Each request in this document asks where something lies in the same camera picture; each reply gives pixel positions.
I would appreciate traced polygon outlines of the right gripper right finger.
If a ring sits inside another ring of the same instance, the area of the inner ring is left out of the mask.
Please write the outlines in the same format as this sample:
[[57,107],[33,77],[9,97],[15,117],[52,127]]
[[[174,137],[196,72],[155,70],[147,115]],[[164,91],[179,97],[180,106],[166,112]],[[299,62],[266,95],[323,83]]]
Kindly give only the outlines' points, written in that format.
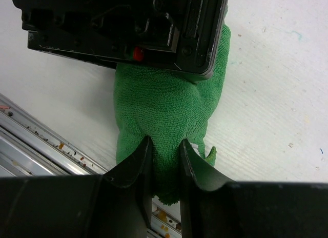
[[327,184],[235,182],[179,145],[183,237],[327,237]]

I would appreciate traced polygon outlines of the green microfiber towel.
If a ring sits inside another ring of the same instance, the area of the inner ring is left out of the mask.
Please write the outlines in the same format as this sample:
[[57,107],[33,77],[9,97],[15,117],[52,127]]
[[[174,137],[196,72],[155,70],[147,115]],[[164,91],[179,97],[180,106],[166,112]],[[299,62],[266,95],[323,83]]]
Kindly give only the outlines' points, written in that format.
[[153,142],[153,194],[165,205],[179,201],[178,147],[188,140],[210,165],[216,149],[205,153],[208,121],[219,103],[226,75],[231,31],[223,25],[210,79],[192,84],[164,69],[118,64],[114,111],[119,129],[118,163],[149,136]]

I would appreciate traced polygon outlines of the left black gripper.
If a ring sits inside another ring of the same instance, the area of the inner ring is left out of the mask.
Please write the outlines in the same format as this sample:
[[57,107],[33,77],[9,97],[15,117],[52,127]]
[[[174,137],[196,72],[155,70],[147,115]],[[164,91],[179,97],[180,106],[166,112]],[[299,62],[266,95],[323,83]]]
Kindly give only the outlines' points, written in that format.
[[228,0],[12,0],[28,48],[115,69],[170,70],[196,83],[213,74]]

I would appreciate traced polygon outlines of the aluminium mounting rail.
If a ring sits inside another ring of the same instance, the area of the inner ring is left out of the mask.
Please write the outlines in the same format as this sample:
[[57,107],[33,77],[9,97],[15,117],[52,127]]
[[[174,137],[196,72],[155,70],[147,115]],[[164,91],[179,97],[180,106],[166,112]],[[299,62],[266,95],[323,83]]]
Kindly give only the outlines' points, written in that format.
[[1,176],[104,174],[96,157],[67,140],[1,95]]

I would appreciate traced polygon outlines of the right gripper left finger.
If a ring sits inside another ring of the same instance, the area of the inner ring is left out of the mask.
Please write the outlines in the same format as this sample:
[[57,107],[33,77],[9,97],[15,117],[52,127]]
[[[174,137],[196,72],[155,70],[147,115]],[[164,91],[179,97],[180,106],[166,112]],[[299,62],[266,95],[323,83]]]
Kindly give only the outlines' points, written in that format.
[[152,149],[145,137],[105,174],[1,180],[1,237],[146,237]]

